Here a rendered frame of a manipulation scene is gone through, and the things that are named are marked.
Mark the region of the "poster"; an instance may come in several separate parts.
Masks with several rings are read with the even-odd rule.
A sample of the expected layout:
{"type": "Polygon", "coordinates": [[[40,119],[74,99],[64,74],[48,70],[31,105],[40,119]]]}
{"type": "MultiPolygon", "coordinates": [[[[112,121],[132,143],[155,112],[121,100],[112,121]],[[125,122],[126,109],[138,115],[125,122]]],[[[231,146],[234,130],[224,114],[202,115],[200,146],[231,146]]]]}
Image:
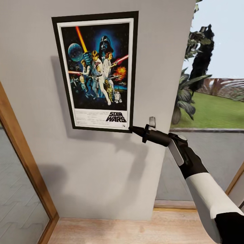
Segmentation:
{"type": "Polygon", "coordinates": [[[73,129],[132,134],[138,18],[52,17],[73,129]]]}

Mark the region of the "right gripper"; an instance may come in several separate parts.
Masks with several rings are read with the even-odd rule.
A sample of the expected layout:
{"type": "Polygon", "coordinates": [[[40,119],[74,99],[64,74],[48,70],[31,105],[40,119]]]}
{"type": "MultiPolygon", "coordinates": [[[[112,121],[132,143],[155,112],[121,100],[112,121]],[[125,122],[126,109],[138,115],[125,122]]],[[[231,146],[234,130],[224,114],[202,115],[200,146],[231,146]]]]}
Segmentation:
{"type": "Polygon", "coordinates": [[[129,130],[141,136],[143,143],[146,143],[146,141],[148,140],[156,144],[159,144],[161,138],[163,137],[163,132],[158,130],[149,130],[148,127],[149,127],[148,124],[145,126],[145,128],[133,126],[133,127],[129,127],[129,130]]]}

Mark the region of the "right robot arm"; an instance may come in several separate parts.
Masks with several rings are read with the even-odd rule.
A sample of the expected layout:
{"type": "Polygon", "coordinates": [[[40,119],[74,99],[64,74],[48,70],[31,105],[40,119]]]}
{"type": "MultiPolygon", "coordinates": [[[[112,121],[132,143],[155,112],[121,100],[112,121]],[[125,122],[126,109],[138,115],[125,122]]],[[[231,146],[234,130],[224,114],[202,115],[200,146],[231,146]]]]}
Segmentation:
{"type": "Polygon", "coordinates": [[[148,140],[168,146],[184,176],[203,227],[214,242],[244,244],[244,213],[212,178],[200,157],[188,147],[185,137],[158,131],[154,116],[149,118],[145,128],[133,126],[129,130],[141,136],[143,143],[148,140]]]}

